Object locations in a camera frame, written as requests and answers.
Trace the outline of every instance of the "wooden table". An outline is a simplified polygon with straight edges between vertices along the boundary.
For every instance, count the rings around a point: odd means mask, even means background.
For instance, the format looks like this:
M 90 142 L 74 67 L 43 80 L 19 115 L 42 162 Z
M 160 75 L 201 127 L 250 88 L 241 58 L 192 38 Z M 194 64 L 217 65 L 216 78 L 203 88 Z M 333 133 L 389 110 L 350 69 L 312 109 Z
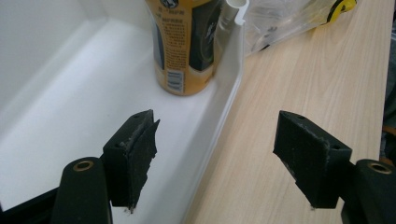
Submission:
M 186 223 L 342 223 L 311 209 L 272 153 L 279 110 L 298 113 L 378 159 L 393 0 L 360 0 L 320 26 L 246 59 L 245 74 Z

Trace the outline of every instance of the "white tray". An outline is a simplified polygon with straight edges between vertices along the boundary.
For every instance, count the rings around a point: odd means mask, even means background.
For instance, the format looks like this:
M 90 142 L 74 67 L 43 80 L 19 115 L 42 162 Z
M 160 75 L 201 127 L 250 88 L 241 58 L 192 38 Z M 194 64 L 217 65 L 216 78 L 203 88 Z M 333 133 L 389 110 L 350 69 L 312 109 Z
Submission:
M 143 0 L 1 1 L 3 209 L 57 188 L 66 164 L 99 157 L 125 120 L 153 109 L 158 153 L 134 213 L 113 208 L 114 222 L 182 222 L 243 73 L 242 16 L 215 78 L 180 97 L 155 79 Z

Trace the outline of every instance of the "yellow label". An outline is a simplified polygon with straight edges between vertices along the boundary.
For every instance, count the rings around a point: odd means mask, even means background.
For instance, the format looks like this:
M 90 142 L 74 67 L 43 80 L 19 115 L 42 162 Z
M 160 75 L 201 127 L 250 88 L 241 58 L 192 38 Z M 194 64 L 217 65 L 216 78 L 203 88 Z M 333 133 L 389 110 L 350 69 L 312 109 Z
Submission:
M 213 74 L 219 0 L 146 0 L 152 18 L 157 79 L 167 91 L 190 95 Z

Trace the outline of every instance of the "barcode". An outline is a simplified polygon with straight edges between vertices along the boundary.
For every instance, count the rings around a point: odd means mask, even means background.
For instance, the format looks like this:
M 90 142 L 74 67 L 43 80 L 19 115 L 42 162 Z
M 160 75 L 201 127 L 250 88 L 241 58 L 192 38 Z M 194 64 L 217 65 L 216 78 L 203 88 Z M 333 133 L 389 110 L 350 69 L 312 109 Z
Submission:
M 183 92 L 184 73 L 183 71 L 168 70 L 167 86 L 172 91 Z

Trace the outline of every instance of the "clear plastic wrapper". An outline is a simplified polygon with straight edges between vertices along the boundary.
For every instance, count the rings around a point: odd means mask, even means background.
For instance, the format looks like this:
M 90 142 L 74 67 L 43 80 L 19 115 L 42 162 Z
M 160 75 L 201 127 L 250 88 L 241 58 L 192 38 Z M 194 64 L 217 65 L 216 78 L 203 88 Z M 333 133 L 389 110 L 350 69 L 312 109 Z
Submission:
M 245 54 L 335 21 L 356 4 L 357 0 L 250 0 L 245 15 Z

